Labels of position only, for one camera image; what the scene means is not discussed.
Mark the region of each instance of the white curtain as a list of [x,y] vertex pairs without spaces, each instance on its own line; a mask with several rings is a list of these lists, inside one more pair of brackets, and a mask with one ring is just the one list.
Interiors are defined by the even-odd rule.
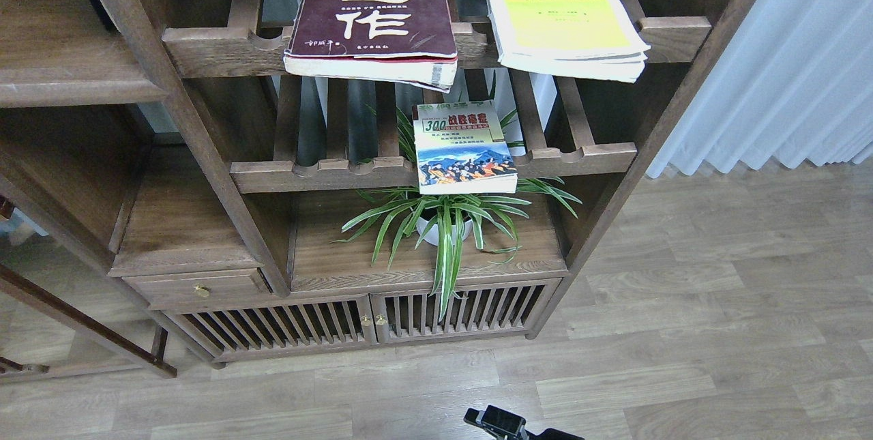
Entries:
[[870,157],[870,29],[873,0],[758,0],[648,175]]

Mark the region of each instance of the wooden bookshelf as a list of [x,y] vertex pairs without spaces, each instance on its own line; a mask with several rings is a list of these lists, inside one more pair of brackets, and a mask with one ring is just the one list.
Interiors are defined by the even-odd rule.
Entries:
[[[292,23],[264,23],[263,0],[101,1],[119,33],[100,27],[87,0],[2,0],[0,106],[161,101],[185,145],[128,140],[151,148],[149,162],[110,207],[118,222],[105,247],[61,209],[62,190],[0,177],[15,195],[2,194],[31,201],[37,222],[66,231],[77,254],[217,366],[495,332],[536,337],[755,0],[621,0],[652,46],[645,71],[633,85],[556,77],[546,125],[529,74],[509,70],[526,144],[520,176],[562,176],[585,204],[579,219],[530,206],[518,222],[524,247],[508,263],[468,241],[443,320],[428,297],[433,248],[406,241],[389,269],[387,254],[369,263],[374,233],[331,244],[366,207],[355,189],[415,183],[398,147],[393,85],[373,85],[374,138],[352,125],[340,79],[328,82],[327,121],[309,130],[302,79],[282,67]],[[490,23],[449,2],[469,97],[487,98],[483,69],[499,66]],[[303,164],[299,141],[315,136],[325,153]],[[357,163],[349,145],[359,142],[375,157]]]

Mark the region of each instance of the slatted cabinet door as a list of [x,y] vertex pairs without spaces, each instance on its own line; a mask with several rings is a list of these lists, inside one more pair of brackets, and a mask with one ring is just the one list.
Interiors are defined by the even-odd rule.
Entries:
[[440,340],[476,334],[526,332],[539,318],[560,278],[456,287],[446,315],[427,291],[371,294],[380,343]]
[[175,315],[174,320],[215,355],[215,362],[318,353],[376,343],[367,295],[202,310]]

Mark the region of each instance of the wooden shelf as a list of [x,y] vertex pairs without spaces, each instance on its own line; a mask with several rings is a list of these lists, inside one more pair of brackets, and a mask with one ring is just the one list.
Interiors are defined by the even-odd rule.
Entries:
[[[483,70],[465,70],[471,100],[488,98]],[[589,120],[582,107],[576,80],[555,79],[559,91],[556,113],[565,120],[573,147],[561,151],[549,145],[539,122],[531,79],[526,72],[511,70],[512,91],[518,109],[518,119],[526,144],[526,153],[515,156],[521,178],[547,176],[594,175],[621,173],[636,157],[633,143],[596,144]],[[394,86],[377,83],[378,156],[366,163],[355,164],[346,157],[349,136],[356,130],[346,120],[346,80],[330,79],[327,99],[327,158],[314,166],[300,166],[296,158],[296,139],[314,133],[300,132],[299,77],[283,79],[280,91],[280,111],[276,129],[275,160],[234,162],[231,176],[240,192],[288,192],[351,188],[382,188],[411,186],[417,183],[417,167],[399,154],[396,133]],[[441,100],[440,95],[430,96]]]
[[[477,250],[473,237],[464,242],[458,285],[487,282],[522,281],[560,278],[567,266],[558,244],[556,226],[549,216],[548,201],[531,195],[532,204],[522,207],[529,219],[514,216],[522,248],[511,262],[503,263],[506,254],[489,254]],[[296,241],[294,241],[293,288],[287,298],[262,295],[220,300],[210,298],[183,306],[165,306],[166,312],[221,310],[256,306],[273,306],[300,298],[367,294],[375,291],[430,290],[433,285],[437,249],[426,242],[415,249],[415,237],[403,241],[396,258],[387,268],[390,241],[383,245],[379,259],[370,264],[378,229],[372,229],[352,242],[334,242],[351,233],[340,232],[353,216],[370,209],[356,191],[337,191],[330,196],[318,192],[297,195]],[[590,207],[577,207],[585,219]],[[483,225],[487,248],[508,248],[511,241],[498,229]]]
[[[262,29],[259,20],[263,0],[234,0],[227,27],[167,29],[163,42],[186,78],[207,76],[268,76],[284,74],[282,53],[291,41],[293,27]],[[648,17],[639,1],[621,0],[640,32],[652,46],[648,63],[688,63],[694,59],[711,25],[702,16]],[[449,0],[454,10],[454,0]],[[494,33],[487,17],[456,18],[452,23],[462,69],[499,67]]]
[[109,276],[256,266],[190,150],[154,147]]
[[161,100],[88,0],[0,0],[0,107]]

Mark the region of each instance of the spider plant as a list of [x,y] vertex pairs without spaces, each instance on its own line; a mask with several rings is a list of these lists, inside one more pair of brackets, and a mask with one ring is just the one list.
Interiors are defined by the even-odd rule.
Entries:
[[[500,126],[505,128],[517,119],[517,111],[512,111],[500,120]],[[415,135],[409,118],[397,108],[397,130],[401,153],[407,160],[415,162]],[[524,147],[524,142],[509,142],[509,147]],[[573,216],[576,211],[570,203],[581,201],[573,194],[554,186],[549,181],[563,184],[561,178],[519,179],[516,192],[539,192],[554,198],[562,204]],[[531,204],[530,201],[502,194],[419,194],[417,186],[398,186],[398,188],[374,189],[369,192],[359,191],[361,197],[369,203],[378,206],[353,217],[342,226],[342,232],[357,229],[349,238],[337,242],[353,241],[365,234],[381,221],[376,234],[373,256],[370,263],[374,264],[379,257],[381,248],[387,238],[391,238],[391,247],[387,266],[394,262],[397,248],[401,241],[413,234],[415,223],[428,212],[434,216],[428,220],[427,226],[421,231],[415,242],[415,248],[421,245],[425,234],[436,226],[436,268],[434,269],[434,284],[431,294],[439,295],[440,319],[445,316],[449,300],[455,292],[455,281],[461,269],[462,238],[464,237],[464,221],[472,220],[472,234],[477,250],[493,254],[511,253],[507,263],[514,257],[515,251],[521,246],[518,243],[518,232],[512,216],[529,218],[521,207]],[[485,222],[495,226],[507,235],[514,246],[489,250],[483,236]]]

